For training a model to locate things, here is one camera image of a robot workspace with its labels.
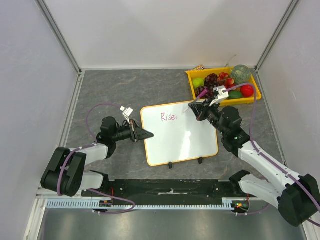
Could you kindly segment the white purple marker pen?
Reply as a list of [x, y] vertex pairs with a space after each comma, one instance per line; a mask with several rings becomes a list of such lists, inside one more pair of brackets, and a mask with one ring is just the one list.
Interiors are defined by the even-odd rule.
[[198, 97], [193, 100], [192, 102], [190, 102], [188, 105], [187, 105], [187, 108], [182, 112], [183, 114], [188, 111], [190, 109], [190, 105], [191, 104], [195, 104], [198, 100], [200, 100], [203, 96], [205, 96], [206, 94], [208, 93], [208, 90], [207, 89], [204, 89], [199, 95]]

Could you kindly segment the yellow-framed whiteboard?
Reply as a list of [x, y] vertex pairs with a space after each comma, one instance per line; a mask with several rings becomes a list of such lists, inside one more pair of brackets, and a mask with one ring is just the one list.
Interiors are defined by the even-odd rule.
[[218, 154], [216, 129], [197, 121], [190, 101], [146, 106], [141, 109], [142, 128], [153, 133], [144, 141], [149, 166], [196, 160]]

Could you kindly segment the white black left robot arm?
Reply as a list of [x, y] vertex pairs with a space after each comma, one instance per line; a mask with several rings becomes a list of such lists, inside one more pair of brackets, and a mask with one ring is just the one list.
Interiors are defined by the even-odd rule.
[[99, 172], [85, 173], [85, 166], [109, 159], [117, 149], [117, 142], [131, 140], [136, 143], [154, 137], [140, 127], [134, 119], [120, 126], [114, 117], [105, 117], [101, 122], [97, 143], [78, 148], [55, 149], [40, 181], [42, 188], [59, 196], [73, 197], [78, 191], [99, 189], [105, 176]]

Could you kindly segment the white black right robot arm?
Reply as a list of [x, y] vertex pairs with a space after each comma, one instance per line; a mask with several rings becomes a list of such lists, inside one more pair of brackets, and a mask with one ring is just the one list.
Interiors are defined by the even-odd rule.
[[242, 170], [231, 179], [242, 192], [253, 195], [274, 206], [292, 226], [298, 227], [320, 211], [320, 190], [317, 180], [289, 169], [267, 154], [241, 127], [238, 109], [218, 104], [192, 102], [188, 106], [196, 120], [207, 120], [222, 136], [224, 148], [254, 167], [264, 179]]

